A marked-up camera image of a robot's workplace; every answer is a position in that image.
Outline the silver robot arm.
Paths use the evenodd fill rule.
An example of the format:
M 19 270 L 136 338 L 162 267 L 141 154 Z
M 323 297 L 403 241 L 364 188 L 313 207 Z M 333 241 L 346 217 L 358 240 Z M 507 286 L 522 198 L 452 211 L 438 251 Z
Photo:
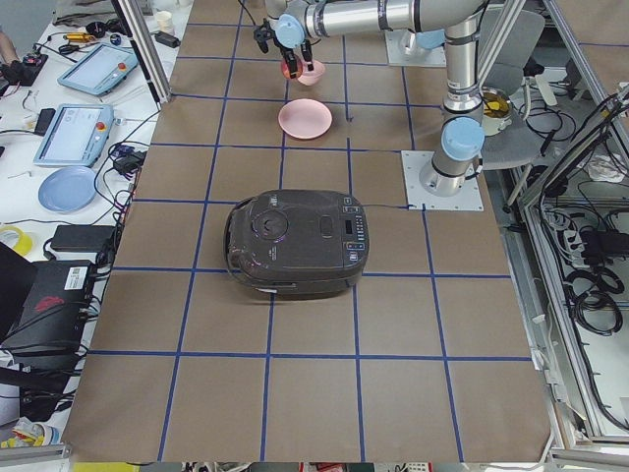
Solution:
M 479 79 L 479 39 L 485 1 L 268 1 L 254 29 L 261 52 L 279 49 L 286 74 L 314 67 L 317 39 L 350 33 L 384 33 L 392 65 L 445 69 L 440 145 L 419 173 L 437 197 L 458 194 L 481 163 L 485 135 Z

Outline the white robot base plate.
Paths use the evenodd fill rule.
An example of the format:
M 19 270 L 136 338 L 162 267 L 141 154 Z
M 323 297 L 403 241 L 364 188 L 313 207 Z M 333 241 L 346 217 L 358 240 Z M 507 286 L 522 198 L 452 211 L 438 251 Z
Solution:
M 473 168 L 459 177 L 445 177 L 432 166 L 433 151 L 402 150 L 407 207 L 414 210 L 483 211 Z

